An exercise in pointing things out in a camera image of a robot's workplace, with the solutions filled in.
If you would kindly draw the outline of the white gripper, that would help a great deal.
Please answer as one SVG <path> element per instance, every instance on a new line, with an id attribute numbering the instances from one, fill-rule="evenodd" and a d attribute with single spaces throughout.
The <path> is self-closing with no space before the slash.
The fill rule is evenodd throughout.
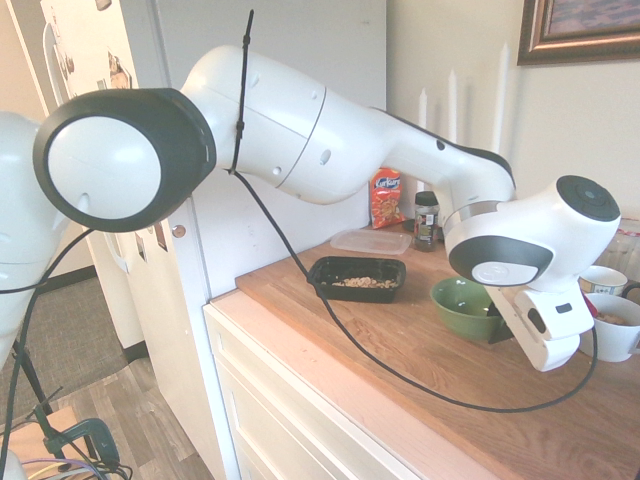
<path id="1" fill-rule="evenodd" d="M 531 288 L 487 288 L 493 302 L 488 317 L 503 317 L 489 344 L 516 338 L 532 366 L 541 372 L 564 365 L 581 335 L 581 290 L 544 293 Z"/>

